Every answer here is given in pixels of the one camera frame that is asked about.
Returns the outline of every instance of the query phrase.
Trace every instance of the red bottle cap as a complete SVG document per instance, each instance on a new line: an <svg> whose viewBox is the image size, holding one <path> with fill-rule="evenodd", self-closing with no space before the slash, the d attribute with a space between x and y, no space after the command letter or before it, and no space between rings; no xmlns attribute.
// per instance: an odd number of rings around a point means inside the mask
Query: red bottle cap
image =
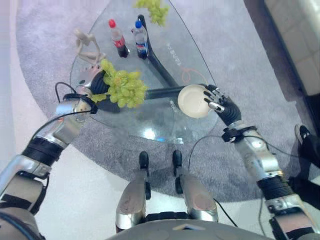
<svg viewBox="0 0 320 240"><path fill-rule="evenodd" d="M113 19L110 19L109 20L109 26L110 26L110 28L114 28L115 26L116 26L116 22L115 22L115 20L113 20Z"/></svg>

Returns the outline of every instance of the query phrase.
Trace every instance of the gray carpet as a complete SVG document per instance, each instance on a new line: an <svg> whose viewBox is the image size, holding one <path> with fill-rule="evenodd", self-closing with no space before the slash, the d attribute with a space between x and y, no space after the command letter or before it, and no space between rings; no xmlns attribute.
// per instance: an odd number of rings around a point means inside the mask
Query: gray carpet
<svg viewBox="0 0 320 240"><path fill-rule="evenodd" d="M108 2L19 2L16 38L20 65L33 97L47 116L52 116L57 104L55 82L69 82L75 58L73 29L81 27L89 32ZM232 96L242 118L256 125L267 141L287 153L297 154L294 126L301 122L311 126L308 111L302 94L292 90L297 86L285 82L290 77L286 76L289 70L281 76L279 84L244 2L173 0L172 3L194 37L216 84ZM276 47L268 50L275 55L278 51ZM224 127L219 121L209 135L220 136ZM129 136L122 129L109 129L90 118L73 145L103 168L127 180L135 175L140 151L147 151L152 189L175 195L172 152L180 149L187 157L193 144L173 145ZM272 151L286 176L299 172L296 158ZM218 200L232 202L258 197L240 155L233 145L218 137L199 142L190 168ZM312 167L310 177L318 174Z"/></svg>

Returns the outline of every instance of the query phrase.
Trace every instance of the glass tabletop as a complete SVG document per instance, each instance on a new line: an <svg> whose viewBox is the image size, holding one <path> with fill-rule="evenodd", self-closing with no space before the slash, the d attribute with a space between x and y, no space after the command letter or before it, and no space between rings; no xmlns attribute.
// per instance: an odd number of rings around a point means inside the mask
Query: glass tabletop
<svg viewBox="0 0 320 240"><path fill-rule="evenodd" d="M141 72L140 79L149 90L190 84L215 84L196 43L170 1L163 1L164 6L169 6L164 27L151 23L148 10L134 8L134 4L135 0L111 1L90 30L95 35L101 52L106 54L116 70ZM160 65L174 80L175 86L155 67L154 59L148 57L143 60L138 57L131 32L138 15L144 15L153 52ZM114 19L123 32L125 45L129 50L126 58L119 57L111 40L109 19ZM95 51L95 46L90 44L85 51ZM75 58L70 73L73 87L79 85L81 71L86 67L87 62ZM110 128L126 130L131 136L166 143L183 144L207 135L216 125L218 115L210 111L203 118L189 117L179 109L177 97L178 95L146 99L137 108L119 108L116 103L107 99L98 103L99 110L92 118Z"/></svg>

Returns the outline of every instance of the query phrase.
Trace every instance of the green grapes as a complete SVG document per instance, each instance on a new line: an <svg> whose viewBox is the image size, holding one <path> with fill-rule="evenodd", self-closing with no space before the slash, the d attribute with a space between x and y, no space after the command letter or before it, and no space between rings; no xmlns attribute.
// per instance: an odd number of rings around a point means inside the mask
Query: green grapes
<svg viewBox="0 0 320 240"><path fill-rule="evenodd" d="M147 8L149 17L153 24L165 26L166 16L168 15L169 6L160 7L162 0L137 0L135 8Z"/></svg>
<svg viewBox="0 0 320 240"><path fill-rule="evenodd" d="M103 81L109 88L106 93L92 96L95 103L105 100L107 95L110 95L110 101L117 103L119 108L136 108L144 103L148 87L139 79L140 72L116 71L113 64L106 59L103 59L100 65L105 71Z"/></svg>

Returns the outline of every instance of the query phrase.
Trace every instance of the white sofa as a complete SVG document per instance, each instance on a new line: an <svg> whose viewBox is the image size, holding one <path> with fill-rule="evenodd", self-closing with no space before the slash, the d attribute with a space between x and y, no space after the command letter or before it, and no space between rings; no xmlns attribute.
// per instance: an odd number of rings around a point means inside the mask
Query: white sofa
<svg viewBox="0 0 320 240"><path fill-rule="evenodd" d="M264 0L320 132L320 0Z"/></svg>

